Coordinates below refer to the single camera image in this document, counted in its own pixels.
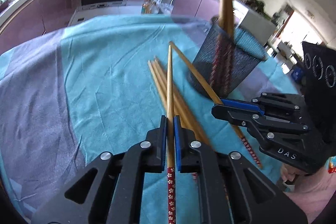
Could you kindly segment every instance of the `human hand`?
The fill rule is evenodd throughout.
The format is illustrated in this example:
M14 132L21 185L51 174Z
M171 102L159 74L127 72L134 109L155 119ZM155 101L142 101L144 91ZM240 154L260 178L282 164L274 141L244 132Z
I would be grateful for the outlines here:
M281 178L283 179L283 182L286 182L287 180L293 181L295 175L304 175L306 173L288 164L282 164L280 174Z

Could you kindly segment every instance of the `metal rivet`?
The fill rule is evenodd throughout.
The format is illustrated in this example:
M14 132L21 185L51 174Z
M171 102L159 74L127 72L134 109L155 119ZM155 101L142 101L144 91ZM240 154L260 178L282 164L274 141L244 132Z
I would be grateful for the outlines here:
M100 158L102 160L109 160L111 158L111 153L108 152L101 153Z
M231 159L233 159L233 160L239 160L239 159L241 158L241 154L238 153L238 152L232 152L232 153L230 154L230 157L231 157Z
M268 132L267 137L270 138L270 139L273 139L274 138L274 133Z
M151 143L148 142L148 141L143 141L141 144L140 144L141 148L148 148L151 146Z
M190 143L192 148L199 148L202 144L199 141L193 141Z

